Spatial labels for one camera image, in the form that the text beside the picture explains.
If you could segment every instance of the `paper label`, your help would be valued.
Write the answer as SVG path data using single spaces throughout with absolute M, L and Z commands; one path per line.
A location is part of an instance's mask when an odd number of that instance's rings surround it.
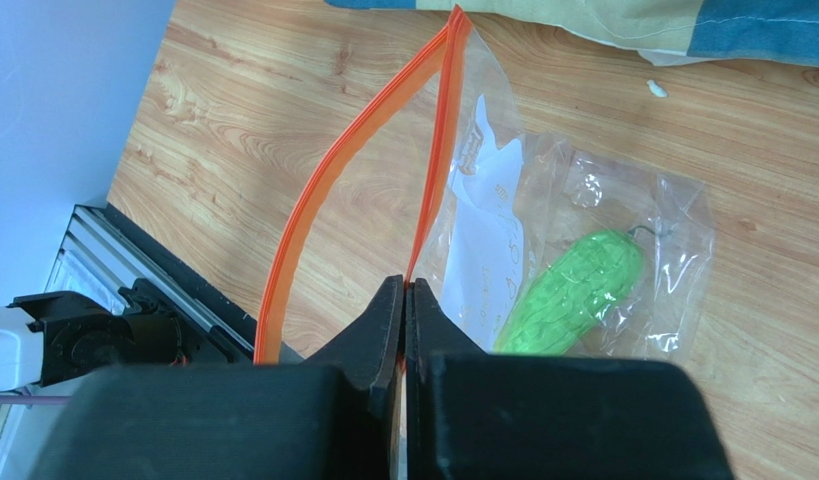
M 519 139 L 498 150 L 481 96 L 474 128 L 453 159 L 448 179 L 457 199 L 456 219 L 439 303 L 487 351 L 524 276 L 524 230 L 513 214 L 522 162 Z

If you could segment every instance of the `wooden table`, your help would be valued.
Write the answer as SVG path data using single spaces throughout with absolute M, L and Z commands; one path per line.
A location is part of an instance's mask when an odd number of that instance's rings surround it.
M 257 313 L 314 166 L 445 18 L 320 0 L 179 0 L 110 201 Z M 819 478 L 819 69 L 659 69 L 556 28 L 472 20 L 528 129 L 710 185 L 716 258 L 685 367 L 741 478 Z M 403 270 L 416 163 L 360 159 L 340 180 L 297 273 L 293 348 L 315 351 Z

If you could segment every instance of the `orange bag edge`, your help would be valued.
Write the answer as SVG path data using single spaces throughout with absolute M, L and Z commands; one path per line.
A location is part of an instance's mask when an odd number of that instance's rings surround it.
M 275 364 L 279 361 L 282 327 L 294 273 L 299 265 L 305 239 L 335 181 L 365 143 L 441 70 L 430 165 L 407 282 L 411 278 L 421 247 L 441 206 L 450 166 L 448 157 L 453 151 L 456 138 L 465 44 L 471 29 L 467 15 L 459 6 L 454 8 L 447 25 L 371 100 L 329 148 L 309 178 L 285 225 L 264 289 L 255 331 L 254 364 Z

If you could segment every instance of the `green toy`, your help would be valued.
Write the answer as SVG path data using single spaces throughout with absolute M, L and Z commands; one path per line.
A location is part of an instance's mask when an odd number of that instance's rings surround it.
M 566 353 L 637 284 L 643 271 L 643 251 L 633 237 L 637 228 L 599 230 L 572 244 L 513 307 L 494 351 Z

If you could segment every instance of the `blue wall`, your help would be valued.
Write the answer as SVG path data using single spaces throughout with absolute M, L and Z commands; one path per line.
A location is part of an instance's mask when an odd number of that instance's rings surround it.
M 103 204 L 174 0 L 0 0 L 0 305 Z

